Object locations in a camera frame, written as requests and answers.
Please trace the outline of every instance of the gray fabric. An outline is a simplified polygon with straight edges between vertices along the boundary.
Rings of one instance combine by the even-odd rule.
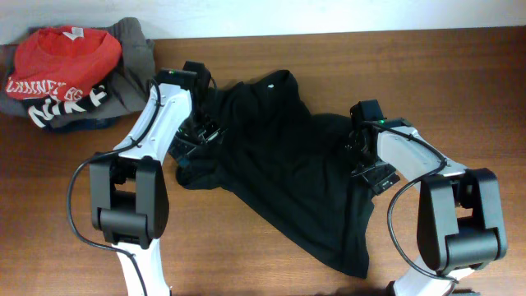
[[[141,111],[148,99],[146,83],[155,74],[154,42],[145,39],[141,24],[136,18],[127,17],[108,28],[108,31],[122,46],[122,59],[117,67],[108,74],[108,102],[100,105],[91,113],[76,113],[55,116],[51,127],[62,127],[72,121],[86,118],[113,118]],[[9,59],[12,65],[14,54]],[[5,85],[7,76],[2,80]],[[21,103],[0,92],[0,112],[28,117]]]

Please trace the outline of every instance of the wooden table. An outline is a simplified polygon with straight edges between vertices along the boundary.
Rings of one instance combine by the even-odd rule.
[[[350,106],[378,99],[384,115],[403,116],[440,151],[499,178],[510,248],[460,287],[483,295],[526,291],[526,29],[431,30],[228,39],[159,40],[158,67],[202,61],[220,87],[276,69],[298,79],[313,113],[348,115]],[[50,134],[26,119],[0,116],[0,294],[124,295],[117,256],[80,243],[66,221],[66,187],[73,170],[96,151],[110,150],[137,116],[97,132]],[[165,161],[170,219],[162,239],[164,275],[181,295],[299,295],[337,289],[384,288],[408,266],[385,225],[390,198],[375,197],[367,230],[367,280],[324,266],[285,238],[233,194],[186,191]],[[74,215],[90,225],[87,172],[76,184]],[[415,257],[418,195],[394,213],[403,247]]]

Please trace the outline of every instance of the shirt tag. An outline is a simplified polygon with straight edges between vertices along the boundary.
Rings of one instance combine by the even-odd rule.
[[[65,36],[67,36],[69,39],[71,39],[71,40],[75,40],[78,37],[84,38],[84,29],[82,29],[82,28],[72,27],[72,32],[71,33],[69,33],[69,32],[62,32],[62,33]]]

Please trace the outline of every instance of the black nike shirt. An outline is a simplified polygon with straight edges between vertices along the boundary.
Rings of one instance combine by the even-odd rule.
[[[311,115],[289,71],[209,95],[206,111],[228,130],[176,172],[187,189],[222,187],[298,246],[346,275],[365,278],[372,190],[348,161],[351,119]]]

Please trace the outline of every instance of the red shirt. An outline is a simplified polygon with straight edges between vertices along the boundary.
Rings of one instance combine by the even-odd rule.
[[[118,64],[120,43],[108,32],[83,29],[84,37],[71,39],[71,26],[46,28],[18,46],[15,71],[6,93],[14,99],[44,98],[77,101]]]

